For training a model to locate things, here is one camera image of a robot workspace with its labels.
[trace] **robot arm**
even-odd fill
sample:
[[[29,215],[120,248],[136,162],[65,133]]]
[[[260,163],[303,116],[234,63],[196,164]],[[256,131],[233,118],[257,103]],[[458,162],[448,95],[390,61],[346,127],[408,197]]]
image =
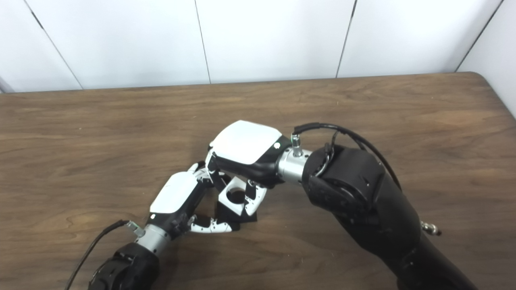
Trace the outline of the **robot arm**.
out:
[[[302,149],[300,134],[318,128],[336,130],[331,144],[314,152]],[[336,145],[337,133],[351,137],[359,149]],[[420,221],[388,162],[352,131],[310,123],[296,127],[288,139],[274,128],[238,121],[215,138],[202,166],[169,179],[151,205],[145,229],[129,222],[138,238],[96,271],[90,290],[149,289],[168,243],[189,230],[229,232],[256,221],[267,190],[284,182],[301,186],[312,204],[331,212],[363,249],[381,258],[400,290],[477,290],[425,236],[440,232]],[[247,180],[231,179],[224,171]],[[212,186],[220,192],[217,218],[194,215]]]
[[[302,149],[300,134],[319,128],[336,130],[331,144],[313,153]],[[351,137],[360,149],[335,145],[337,133]],[[288,140],[273,128],[238,121],[212,145],[206,161],[210,174],[224,170],[248,178],[245,202],[240,204],[227,200],[231,193],[220,184],[218,206],[223,210],[217,212],[229,208],[236,214],[233,220],[249,221],[243,206],[253,201],[254,213],[261,202],[248,198],[250,186],[300,185],[312,204],[331,212],[363,249],[384,261],[396,274],[400,290],[477,289],[425,236],[440,231],[420,221],[388,162],[360,135],[332,124],[310,123],[296,127]]]
[[[171,241],[189,230],[215,233],[239,228],[239,224],[194,215],[205,190],[213,186],[207,170],[201,168],[203,164],[196,163],[170,177],[152,203],[144,229],[131,221],[127,224],[136,240],[118,249],[98,268],[89,290],[150,289],[159,276],[159,257]]]

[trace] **wooden table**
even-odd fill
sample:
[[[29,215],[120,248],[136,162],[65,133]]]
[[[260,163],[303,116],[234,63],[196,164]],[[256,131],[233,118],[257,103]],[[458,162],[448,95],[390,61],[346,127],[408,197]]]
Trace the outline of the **wooden table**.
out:
[[[101,229],[144,223],[167,178],[239,119],[285,135],[314,121],[362,134],[442,228],[436,246],[479,288],[514,289],[516,122],[473,73],[2,94],[0,289],[62,289]],[[303,136],[316,149],[331,132]],[[212,192],[199,211],[214,202]],[[258,215],[239,232],[176,240],[154,289],[395,289],[301,188],[270,191]],[[106,236],[74,289],[133,239]]]

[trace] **cable connector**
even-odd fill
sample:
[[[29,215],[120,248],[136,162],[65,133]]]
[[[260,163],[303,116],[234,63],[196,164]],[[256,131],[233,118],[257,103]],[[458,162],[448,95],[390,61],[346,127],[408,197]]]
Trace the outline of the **cable connector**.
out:
[[[303,156],[303,149],[301,148],[301,138],[298,134],[292,134],[291,136],[291,142],[292,142],[292,149],[294,152],[292,155],[294,157],[301,157]]]
[[[128,223],[125,224],[126,227],[128,227],[133,233],[141,238],[145,235],[145,230],[142,229],[139,225],[137,225],[135,222],[130,220]]]

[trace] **black cable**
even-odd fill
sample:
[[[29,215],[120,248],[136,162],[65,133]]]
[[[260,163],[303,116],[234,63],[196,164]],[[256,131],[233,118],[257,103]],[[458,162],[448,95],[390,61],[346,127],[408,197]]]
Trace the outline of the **black cable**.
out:
[[[392,180],[394,181],[394,183],[398,186],[399,190],[401,190],[401,185],[399,183],[398,177],[396,177],[394,170],[389,165],[389,162],[387,162],[385,157],[383,157],[383,155],[380,153],[380,151],[378,151],[378,149],[376,149],[376,147],[373,144],[371,144],[369,141],[367,141],[364,137],[358,135],[357,133],[351,131],[350,129],[346,129],[341,126],[334,125],[334,124],[328,124],[328,123],[308,123],[308,124],[303,124],[303,125],[295,127],[292,134],[299,135],[305,131],[315,130],[315,129],[320,129],[320,128],[337,130],[344,135],[348,135],[359,146],[360,146],[360,143],[366,145],[378,157],[378,159],[380,159],[380,161],[383,163],[383,165],[387,169],[387,172],[392,177]]]
[[[91,251],[93,250],[93,248],[95,247],[95,245],[99,242],[99,240],[105,236],[107,233],[109,233],[110,231],[116,229],[116,228],[119,228],[119,227],[122,227],[124,226],[125,224],[127,224],[129,221],[128,220],[119,220],[117,222],[115,222],[114,224],[108,226],[107,228],[105,228],[94,240],[93,242],[90,244],[90,247],[86,250],[86,252],[84,253],[83,257],[80,258],[80,261],[79,261],[79,264],[77,264],[77,266],[75,267],[75,270],[73,270],[73,273],[72,275],[70,276],[70,278],[68,279],[68,282],[66,283],[66,286],[64,288],[64,290],[69,290],[70,287],[72,286],[72,282],[73,282],[73,279],[75,279],[75,276],[77,275],[77,273],[79,272],[79,269],[80,267],[83,265],[84,261],[86,260],[86,258],[88,257],[88,255],[91,253]]]

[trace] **white wall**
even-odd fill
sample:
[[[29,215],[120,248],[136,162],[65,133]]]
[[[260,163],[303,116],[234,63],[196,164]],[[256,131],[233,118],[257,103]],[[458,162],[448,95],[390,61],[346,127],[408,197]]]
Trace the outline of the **white wall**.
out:
[[[23,0],[0,4],[0,90],[81,89]]]
[[[3,0],[0,87],[32,91],[449,72],[499,2],[27,0],[43,30],[24,0]]]
[[[27,2],[85,89],[209,83],[194,1]]]
[[[516,1],[505,0],[459,68],[486,78],[516,117]]]
[[[354,0],[197,0],[212,83],[330,78]]]
[[[452,72],[499,0],[359,0],[339,77]]]

